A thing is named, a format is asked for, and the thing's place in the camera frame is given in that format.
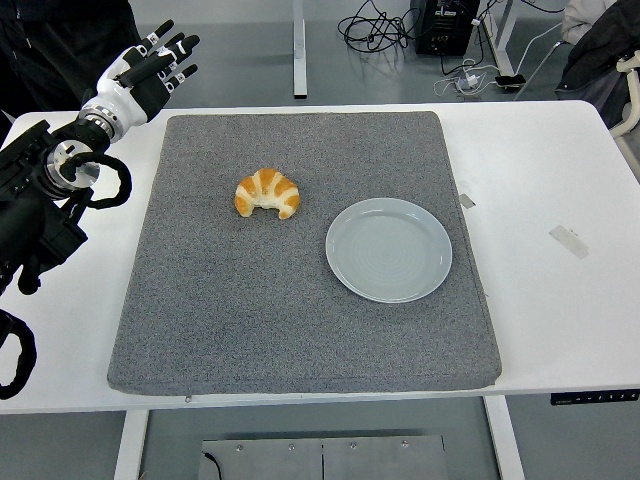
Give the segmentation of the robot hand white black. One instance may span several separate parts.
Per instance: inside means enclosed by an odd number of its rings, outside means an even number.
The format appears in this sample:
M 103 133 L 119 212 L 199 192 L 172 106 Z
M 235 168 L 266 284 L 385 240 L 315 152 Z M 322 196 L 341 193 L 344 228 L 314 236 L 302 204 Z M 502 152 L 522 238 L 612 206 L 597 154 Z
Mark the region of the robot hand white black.
M 184 62 L 200 38 L 179 32 L 163 41 L 173 26 L 168 20 L 124 50 L 100 76 L 96 94 L 84 103 L 78 117 L 103 123 L 112 139 L 155 118 L 175 90 L 197 71 L 195 64 Z

